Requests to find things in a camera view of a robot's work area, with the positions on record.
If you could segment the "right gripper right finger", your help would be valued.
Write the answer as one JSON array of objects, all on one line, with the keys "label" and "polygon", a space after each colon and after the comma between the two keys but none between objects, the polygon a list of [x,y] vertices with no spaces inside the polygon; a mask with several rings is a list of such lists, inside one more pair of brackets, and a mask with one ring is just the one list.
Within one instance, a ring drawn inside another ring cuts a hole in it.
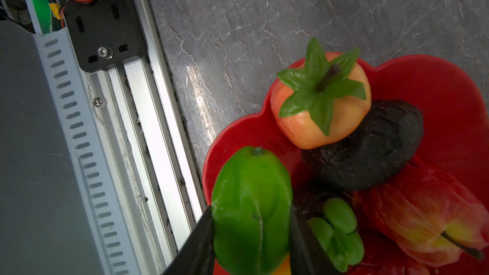
[{"label": "right gripper right finger", "polygon": [[290,212],[289,255],[291,275],[341,274],[323,251],[302,212]]}]

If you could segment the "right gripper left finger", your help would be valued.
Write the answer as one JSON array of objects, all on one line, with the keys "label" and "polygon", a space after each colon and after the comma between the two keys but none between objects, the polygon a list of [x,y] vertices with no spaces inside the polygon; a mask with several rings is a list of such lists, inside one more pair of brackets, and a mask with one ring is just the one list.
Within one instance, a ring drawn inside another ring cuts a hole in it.
[{"label": "right gripper left finger", "polygon": [[215,265],[213,249],[214,225],[208,206],[174,261],[163,275],[212,275]]}]

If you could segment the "dark mangosteen green top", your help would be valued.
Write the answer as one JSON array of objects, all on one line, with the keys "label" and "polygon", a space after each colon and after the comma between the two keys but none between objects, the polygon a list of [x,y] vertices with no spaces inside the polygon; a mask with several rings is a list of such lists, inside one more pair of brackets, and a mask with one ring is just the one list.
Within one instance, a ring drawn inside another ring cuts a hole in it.
[{"label": "dark mangosteen green top", "polygon": [[364,243],[345,193],[312,181],[294,189],[294,204],[336,270],[345,274],[363,260]]}]

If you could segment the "green pepper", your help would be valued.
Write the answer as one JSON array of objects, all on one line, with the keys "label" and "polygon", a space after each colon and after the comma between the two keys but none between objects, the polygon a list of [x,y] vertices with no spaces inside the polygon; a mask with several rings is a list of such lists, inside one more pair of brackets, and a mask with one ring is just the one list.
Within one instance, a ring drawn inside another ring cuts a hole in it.
[{"label": "green pepper", "polygon": [[245,146],[221,169],[211,196],[213,249],[229,274],[272,274],[289,252],[292,184],[275,154]]}]

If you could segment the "red apple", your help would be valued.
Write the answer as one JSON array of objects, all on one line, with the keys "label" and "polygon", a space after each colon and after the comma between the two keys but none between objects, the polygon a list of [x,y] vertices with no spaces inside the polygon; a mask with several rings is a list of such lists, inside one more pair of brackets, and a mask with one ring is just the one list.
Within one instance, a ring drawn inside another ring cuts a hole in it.
[{"label": "red apple", "polygon": [[353,203],[376,230],[428,266],[452,264],[462,253],[485,257],[488,210],[451,174],[418,156],[383,183],[354,192]]}]

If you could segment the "dark avocado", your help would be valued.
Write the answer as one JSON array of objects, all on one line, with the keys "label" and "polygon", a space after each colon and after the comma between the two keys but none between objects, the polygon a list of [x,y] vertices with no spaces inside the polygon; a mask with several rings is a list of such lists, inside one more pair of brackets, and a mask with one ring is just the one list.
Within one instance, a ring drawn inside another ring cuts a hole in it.
[{"label": "dark avocado", "polygon": [[420,109],[403,100],[377,100],[351,135],[303,150],[302,158],[325,183],[355,192],[400,172],[415,155],[423,135]]}]

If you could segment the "red strawberry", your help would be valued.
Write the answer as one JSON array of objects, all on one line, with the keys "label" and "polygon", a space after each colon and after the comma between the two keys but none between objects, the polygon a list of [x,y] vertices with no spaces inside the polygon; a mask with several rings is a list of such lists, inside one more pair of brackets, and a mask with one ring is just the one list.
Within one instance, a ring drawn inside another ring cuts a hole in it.
[{"label": "red strawberry", "polygon": [[357,62],[360,49],[326,52],[309,40],[304,62],[277,73],[270,105],[284,135],[311,150],[338,142],[359,127],[371,109],[371,87]]}]

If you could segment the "red flower-shaped bowl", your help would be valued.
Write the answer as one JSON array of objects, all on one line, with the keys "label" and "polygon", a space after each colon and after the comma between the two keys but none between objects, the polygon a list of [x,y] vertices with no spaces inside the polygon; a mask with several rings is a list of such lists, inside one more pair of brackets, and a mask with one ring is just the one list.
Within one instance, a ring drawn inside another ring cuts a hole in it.
[{"label": "red flower-shaped bowl", "polygon": [[[448,61],[432,56],[404,56],[378,67],[357,62],[369,80],[371,105],[377,100],[398,99],[421,110],[424,135],[413,157],[418,156],[427,164],[451,174],[488,210],[488,114],[481,93],[470,77]],[[294,204],[295,188],[312,181],[333,187],[306,165],[302,158],[303,149],[295,146],[278,127],[270,105],[274,84],[260,112],[233,122],[211,145],[203,168],[203,189],[209,206],[221,169],[245,146],[269,150],[282,162],[290,175],[292,206],[298,210]],[[382,234],[373,227],[363,210],[354,206],[354,192],[336,189],[346,194],[357,218],[359,234],[363,230]],[[420,263],[430,273],[487,274],[488,246],[482,252],[483,260],[462,253],[457,262],[441,267]],[[214,273],[229,274],[219,265],[216,256]]]}]

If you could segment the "yellow lemon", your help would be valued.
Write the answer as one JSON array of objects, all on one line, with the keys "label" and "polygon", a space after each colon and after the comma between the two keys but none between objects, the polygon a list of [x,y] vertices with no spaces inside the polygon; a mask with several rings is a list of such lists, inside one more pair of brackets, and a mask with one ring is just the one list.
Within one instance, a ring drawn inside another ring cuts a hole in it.
[{"label": "yellow lemon", "polygon": [[287,255],[281,266],[277,268],[273,275],[291,275],[290,255]]}]

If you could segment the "dark red raspberry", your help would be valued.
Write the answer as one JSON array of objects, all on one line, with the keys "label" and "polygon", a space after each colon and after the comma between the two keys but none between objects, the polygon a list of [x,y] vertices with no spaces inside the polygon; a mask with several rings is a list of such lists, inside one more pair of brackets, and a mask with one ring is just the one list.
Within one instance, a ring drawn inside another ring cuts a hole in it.
[{"label": "dark red raspberry", "polygon": [[346,274],[430,274],[428,268],[407,256],[383,234],[363,230],[360,236],[365,248],[364,258],[358,265],[350,266]]}]

